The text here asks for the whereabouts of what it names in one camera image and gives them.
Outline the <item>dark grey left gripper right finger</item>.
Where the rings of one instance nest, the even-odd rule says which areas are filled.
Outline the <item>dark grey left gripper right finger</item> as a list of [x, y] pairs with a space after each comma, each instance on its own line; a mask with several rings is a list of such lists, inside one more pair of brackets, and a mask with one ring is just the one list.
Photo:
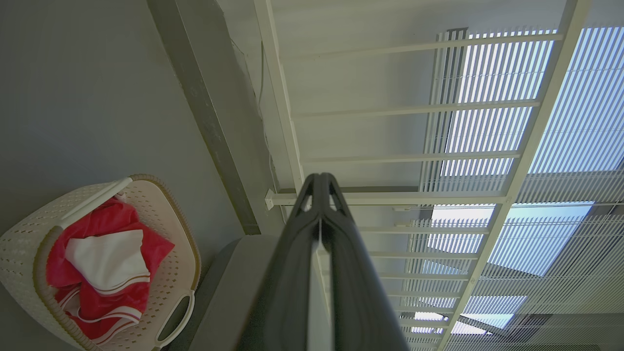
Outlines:
[[321, 236], [331, 258], [334, 348], [408, 351], [409, 347], [336, 178], [322, 173]]

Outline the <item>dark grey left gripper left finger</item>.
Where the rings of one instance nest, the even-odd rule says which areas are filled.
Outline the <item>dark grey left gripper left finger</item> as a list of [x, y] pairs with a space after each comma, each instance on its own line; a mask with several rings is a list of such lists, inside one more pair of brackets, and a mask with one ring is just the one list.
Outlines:
[[305, 351], [312, 251], [319, 241], [319, 175], [308, 176], [272, 255], [236, 346], [239, 351]]

